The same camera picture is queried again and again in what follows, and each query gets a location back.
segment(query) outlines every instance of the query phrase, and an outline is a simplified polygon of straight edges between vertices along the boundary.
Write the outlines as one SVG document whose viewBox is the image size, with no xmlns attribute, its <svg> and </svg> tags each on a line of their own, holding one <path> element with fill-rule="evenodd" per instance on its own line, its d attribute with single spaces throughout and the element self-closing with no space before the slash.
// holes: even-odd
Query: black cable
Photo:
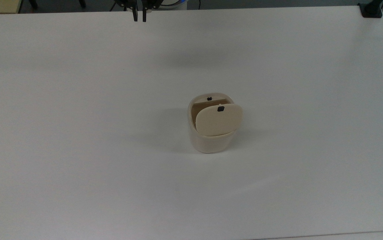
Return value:
<svg viewBox="0 0 383 240">
<path fill-rule="evenodd" d="M 112 6 L 112 8 L 110 8 L 109 12 L 111 12 L 113 10 L 114 6 L 116 6 L 116 2 L 114 2 L 113 6 Z"/>
</svg>

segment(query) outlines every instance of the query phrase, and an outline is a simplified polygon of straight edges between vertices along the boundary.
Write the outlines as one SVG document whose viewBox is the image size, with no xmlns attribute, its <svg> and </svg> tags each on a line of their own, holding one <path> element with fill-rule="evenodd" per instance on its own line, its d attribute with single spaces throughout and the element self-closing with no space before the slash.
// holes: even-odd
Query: white table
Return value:
<svg viewBox="0 0 383 240">
<path fill-rule="evenodd" d="M 277 240 L 383 240 L 383 232 L 277 238 Z"/>
<path fill-rule="evenodd" d="M 345 6 L 147 20 L 0 15 L 0 239 L 383 231 L 383 18 Z M 186 108 L 213 91 L 244 120 L 207 155 Z"/>
</svg>

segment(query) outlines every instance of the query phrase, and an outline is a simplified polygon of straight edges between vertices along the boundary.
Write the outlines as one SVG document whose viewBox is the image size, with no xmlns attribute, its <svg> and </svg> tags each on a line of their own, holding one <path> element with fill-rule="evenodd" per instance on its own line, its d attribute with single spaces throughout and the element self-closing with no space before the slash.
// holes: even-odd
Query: plastic container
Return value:
<svg viewBox="0 0 383 240">
<path fill-rule="evenodd" d="M 222 93 L 195 97 L 187 112 L 191 143 L 203 153 L 225 150 L 243 117 L 242 108 Z"/>
</svg>

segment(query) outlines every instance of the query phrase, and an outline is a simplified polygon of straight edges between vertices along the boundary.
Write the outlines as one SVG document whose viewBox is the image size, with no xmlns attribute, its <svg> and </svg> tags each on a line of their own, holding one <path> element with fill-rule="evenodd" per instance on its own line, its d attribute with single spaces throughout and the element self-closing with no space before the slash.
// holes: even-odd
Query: black mount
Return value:
<svg viewBox="0 0 383 240">
<path fill-rule="evenodd" d="M 359 3 L 360 12 L 364 18 L 381 18 L 382 11 L 379 5 L 382 3 L 382 0 L 373 0 L 372 2 L 365 4 Z"/>
</svg>

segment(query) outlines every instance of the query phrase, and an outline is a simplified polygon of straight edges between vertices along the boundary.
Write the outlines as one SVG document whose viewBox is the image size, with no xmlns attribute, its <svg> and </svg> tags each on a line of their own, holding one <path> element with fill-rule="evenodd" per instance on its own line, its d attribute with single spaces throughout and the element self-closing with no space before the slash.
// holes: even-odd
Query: container lid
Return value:
<svg viewBox="0 0 383 240">
<path fill-rule="evenodd" d="M 239 128 L 243 110 L 236 104 L 219 104 L 202 109 L 196 116 L 196 130 L 203 136 L 219 136 Z"/>
</svg>

